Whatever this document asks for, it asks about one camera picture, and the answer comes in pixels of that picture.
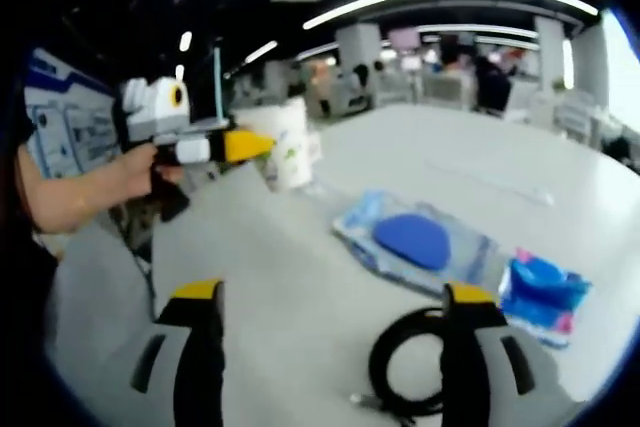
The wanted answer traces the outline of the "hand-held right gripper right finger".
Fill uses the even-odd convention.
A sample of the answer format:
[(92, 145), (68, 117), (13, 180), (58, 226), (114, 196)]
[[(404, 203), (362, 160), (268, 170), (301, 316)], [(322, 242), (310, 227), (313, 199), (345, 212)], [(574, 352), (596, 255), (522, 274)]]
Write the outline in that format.
[(553, 357), (485, 290), (447, 284), (443, 319), (444, 426), (567, 426), (578, 415)]

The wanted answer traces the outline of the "person's left hand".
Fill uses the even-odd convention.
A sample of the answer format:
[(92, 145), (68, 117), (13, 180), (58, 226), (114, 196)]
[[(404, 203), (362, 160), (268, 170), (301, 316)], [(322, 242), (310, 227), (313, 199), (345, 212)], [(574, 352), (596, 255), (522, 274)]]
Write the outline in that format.
[(108, 166), (108, 180), (119, 200), (142, 197), (151, 192), (151, 175), (159, 174), (163, 180), (177, 184), (184, 170), (176, 166), (155, 166), (157, 148), (145, 143), (120, 155)]

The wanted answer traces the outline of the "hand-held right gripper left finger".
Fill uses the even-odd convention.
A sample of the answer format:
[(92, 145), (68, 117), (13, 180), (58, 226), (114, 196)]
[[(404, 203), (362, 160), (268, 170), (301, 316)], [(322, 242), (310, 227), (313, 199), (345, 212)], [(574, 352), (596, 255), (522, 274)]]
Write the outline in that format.
[(224, 282), (179, 287), (101, 366), (103, 426), (221, 426)]

